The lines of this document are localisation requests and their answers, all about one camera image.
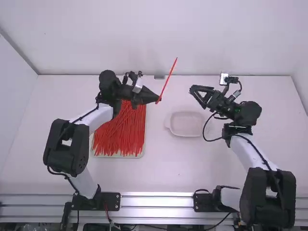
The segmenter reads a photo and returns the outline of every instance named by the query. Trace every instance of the white wall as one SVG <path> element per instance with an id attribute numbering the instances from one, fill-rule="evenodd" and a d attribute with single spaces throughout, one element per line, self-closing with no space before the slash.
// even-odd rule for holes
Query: white wall
<path id="1" fill-rule="evenodd" d="M 42 74 L 142 70 L 292 75 L 308 45 L 306 0 L 2 0 L 0 27 Z"/>
<path id="2" fill-rule="evenodd" d="M 0 35 L 0 172 L 38 75 Z"/>

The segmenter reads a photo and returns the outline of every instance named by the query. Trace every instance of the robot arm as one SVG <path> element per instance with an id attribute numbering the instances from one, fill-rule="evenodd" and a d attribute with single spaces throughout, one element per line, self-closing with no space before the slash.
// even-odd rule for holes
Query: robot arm
<path id="1" fill-rule="evenodd" d="M 241 88 L 227 98 L 225 95 L 230 83 L 239 83 Z M 209 108 L 213 115 L 219 114 L 232 120 L 224 124 L 221 138 L 238 156 L 248 173 L 242 190 L 218 186 L 213 191 L 216 209 L 240 211 L 243 221 L 248 225 L 291 228 L 295 222 L 295 177 L 272 163 L 252 139 L 252 126 L 256 125 L 262 108 L 253 101 L 234 101 L 242 91 L 238 77 L 221 73 L 220 85 L 225 86 L 223 92 L 213 87 L 192 85 L 190 94 L 202 108 Z M 268 195 L 269 190 L 277 194 Z"/>
<path id="2" fill-rule="evenodd" d="M 52 123 L 43 162 L 50 173 L 69 180 L 78 195 L 91 200 L 101 191 L 87 169 L 90 134 L 118 115 L 122 100 L 130 100 L 133 108 L 158 100 L 158 95 L 143 86 L 141 76 L 141 72 L 126 73 L 121 83 L 113 71 L 103 71 L 93 109 L 76 118 L 56 119 Z M 127 85 L 128 78 L 132 85 Z M 71 140 L 70 146 L 64 143 L 67 140 Z"/>

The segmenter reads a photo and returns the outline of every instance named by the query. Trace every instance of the red pile of sticks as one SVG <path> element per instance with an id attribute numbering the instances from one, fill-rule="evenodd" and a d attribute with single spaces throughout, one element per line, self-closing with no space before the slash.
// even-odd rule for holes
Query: red pile of sticks
<path id="1" fill-rule="evenodd" d="M 113 120 L 101 125 L 94 133 L 92 149 L 95 156 L 136 157 L 142 153 L 145 135 L 146 105 L 132 109 L 130 101 L 123 101 L 121 111 Z"/>

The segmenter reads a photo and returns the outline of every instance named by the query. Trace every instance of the white table surface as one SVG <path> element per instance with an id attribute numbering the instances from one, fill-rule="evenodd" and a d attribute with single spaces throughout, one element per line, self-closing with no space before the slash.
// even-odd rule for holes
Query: white table surface
<path id="1" fill-rule="evenodd" d="M 145 76 L 144 84 L 157 94 L 164 80 Z M 236 155 L 224 140 L 173 136 L 164 128 L 174 110 L 193 109 L 209 116 L 188 91 L 192 84 L 218 85 L 218 76 L 173 76 L 162 102 L 147 108 L 145 153 L 140 159 L 97 158 L 88 168 L 103 191 L 193 192 L 216 185 L 242 186 L 246 177 Z M 256 101 L 263 108 L 253 127 L 255 141 L 281 169 L 292 171 L 297 191 L 308 189 L 307 115 L 290 77 L 240 77 L 238 101 Z M 233 92 L 238 86 L 231 86 Z M 4 169 L 0 193 L 71 193 L 68 182 L 49 174 L 42 157 L 50 125 L 90 109 L 98 93 L 97 76 L 39 76 Z M 221 135 L 223 121 L 213 120 L 209 138 Z"/>

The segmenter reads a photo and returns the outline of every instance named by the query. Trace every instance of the red stick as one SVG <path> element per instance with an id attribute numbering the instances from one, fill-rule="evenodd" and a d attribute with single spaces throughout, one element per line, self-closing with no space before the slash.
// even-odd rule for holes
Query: red stick
<path id="1" fill-rule="evenodd" d="M 162 99 L 164 90 L 165 90 L 165 88 L 166 88 L 166 86 L 167 86 L 167 83 L 168 83 L 168 81 L 169 81 L 169 79 L 170 79 L 170 76 L 172 75 L 172 72 L 173 72 L 173 69 L 174 69 L 174 67 L 175 67 L 175 64 L 177 63 L 177 60 L 178 60 L 178 58 L 175 59 L 173 65 L 172 65 L 172 68 L 170 69 L 169 76 L 168 76 L 168 78 L 167 78 L 167 80 L 166 80 L 166 82 L 165 82 L 165 85 L 164 85 L 164 87 L 163 87 L 162 93 L 160 93 L 160 96 L 158 97 L 158 100 L 155 102 L 155 104 L 158 104 L 158 102 Z"/>

